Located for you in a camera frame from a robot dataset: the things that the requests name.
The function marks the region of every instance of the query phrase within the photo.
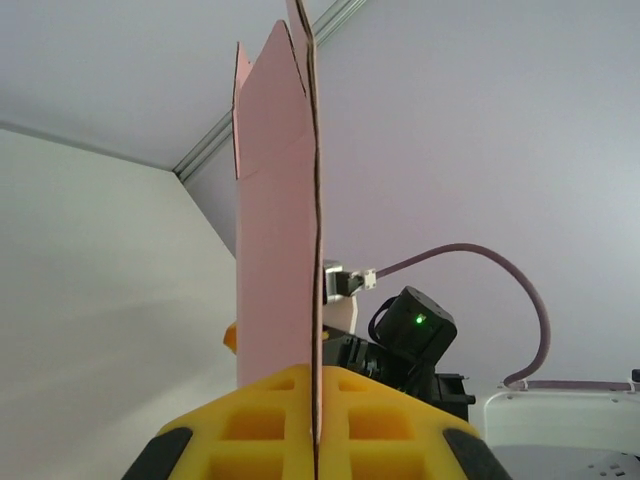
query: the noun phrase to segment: ceiling trim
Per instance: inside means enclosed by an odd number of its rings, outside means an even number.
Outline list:
[[[313,25],[317,46],[320,47],[326,42],[366,2],[367,0],[336,0]],[[186,182],[191,175],[213,158],[231,135],[231,111],[229,111],[180,161],[173,169],[173,173],[182,183]]]

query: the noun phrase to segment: white ceiling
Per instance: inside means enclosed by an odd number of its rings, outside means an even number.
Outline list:
[[[312,21],[333,0],[307,0]],[[5,0],[0,126],[173,168],[230,107],[235,43],[284,0]]]

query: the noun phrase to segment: purple cable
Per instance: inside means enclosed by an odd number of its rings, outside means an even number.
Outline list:
[[[540,322],[540,345],[538,346],[538,352],[536,353],[533,361],[522,370],[507,376],[504,379],[503,383],[505,386],[509,387],[515,382],[533,375],[542,366],[547,358],[547,355],[549,354],[549,347],[551,345],[551,324],[549,322],[549,315],[547,313],[547,308],[545,307],[544,302],[540,297],[540,294],[533,286],[531,281],[527,278],[527,276],[522,273],[522,271],[518,267],[516,267],[513,263],[511,263],[499,253],[473,243],[452,243],[449,245],[443,245],[441,247],[427,250],[420,255],[416,255],[415,257],[408,258],[407,260],[396,263],[395,265],[391,265],[390,267],[378,270],[377,278],[386,277],[388,275],[391,275],[392,273],[415,265],[416,263],[420,263],[423,260],[427,260],[429,258],[442,255],[443,253],[450,252],[476,253],[488,258],[489,260],[493,260],[495,263],[509,272],[513,276],[513,278],[515,278],[516,281],[522,286],[522,288],[524,288],[525,292],[527,292],[527,295],[529,295],[529,298],[531,299],[531,302],[536,309],[536,313],[538,314],[538,321]]]

